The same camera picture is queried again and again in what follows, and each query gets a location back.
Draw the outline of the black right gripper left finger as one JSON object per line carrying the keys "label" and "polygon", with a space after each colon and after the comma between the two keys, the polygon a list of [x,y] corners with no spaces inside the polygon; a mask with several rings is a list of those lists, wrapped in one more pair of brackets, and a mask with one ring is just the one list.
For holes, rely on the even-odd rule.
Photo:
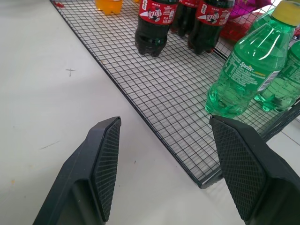
{"label": "black right gripper left finger", "polygon": [[33,225],[105,225],[115,188],[121,118],[93,126],[65,161]]}

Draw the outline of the orange soda bottle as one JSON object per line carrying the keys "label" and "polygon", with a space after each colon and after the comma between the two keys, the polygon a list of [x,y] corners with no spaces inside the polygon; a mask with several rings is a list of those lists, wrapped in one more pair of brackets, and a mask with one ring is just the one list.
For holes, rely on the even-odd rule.
{"label": "orange soda bottle", "polygon": [[120,14],[123,0],[95,0],[96,8],[105,15]]}

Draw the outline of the magenta snack packet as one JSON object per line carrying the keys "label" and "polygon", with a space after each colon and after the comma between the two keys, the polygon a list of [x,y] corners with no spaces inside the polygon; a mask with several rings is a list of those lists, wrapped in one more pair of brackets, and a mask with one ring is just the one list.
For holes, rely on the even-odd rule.
{"label": "magenta snack packet", "polygon": [[252,13],[255,10],[271,5],[271,0],[236,0],[229,20]]}

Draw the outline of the green Sprite bottle yellow cap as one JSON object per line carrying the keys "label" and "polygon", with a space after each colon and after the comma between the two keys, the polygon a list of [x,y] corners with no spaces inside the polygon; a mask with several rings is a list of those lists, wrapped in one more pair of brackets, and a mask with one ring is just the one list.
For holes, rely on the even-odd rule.
{"label": "green Sprite bottle yellow cap", "polygon": [[207,92],[208,113],[234,118],[248,108],[285,65],[289,43],[300,25],[300,3],[281,1],[260,28],[237,42]]}

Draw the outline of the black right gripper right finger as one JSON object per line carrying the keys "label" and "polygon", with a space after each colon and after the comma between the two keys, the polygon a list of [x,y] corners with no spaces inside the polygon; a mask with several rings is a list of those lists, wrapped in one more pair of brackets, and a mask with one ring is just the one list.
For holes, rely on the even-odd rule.
{"label": "black right gripper right finger", "polygon": [[245,225],[300,225],[300,177],[256,130],[211,116],[220,167]]}

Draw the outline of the red snack packet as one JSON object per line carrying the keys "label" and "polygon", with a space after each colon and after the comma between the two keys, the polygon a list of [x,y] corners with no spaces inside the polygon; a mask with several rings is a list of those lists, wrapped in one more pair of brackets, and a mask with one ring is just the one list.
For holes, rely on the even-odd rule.
{"label": "red snack packet", "polygon": [[261,15],[263,13],[254,12],[228,20],[220,36],[236,43],[246,35],[254,21]]}

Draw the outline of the cola bottle red label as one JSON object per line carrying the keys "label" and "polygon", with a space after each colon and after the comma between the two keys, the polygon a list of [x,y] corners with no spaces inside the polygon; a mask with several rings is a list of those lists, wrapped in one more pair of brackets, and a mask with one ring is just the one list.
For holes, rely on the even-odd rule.
{"label": "cola bottle red label", "polygon": [[142,55],[157,57],[167,42],[179,0],[141,0],[135,46]]}
{"label": "cola bottle red label", "polygon": [[188,46],[195,54],[210,53],[227,23],[235,0],[199,0]]}
{"label": "cola bottle red label", "polygon": [[170,30],[179,37],[190,34],[195,23],[195,13],[199,0],[179,0]]}

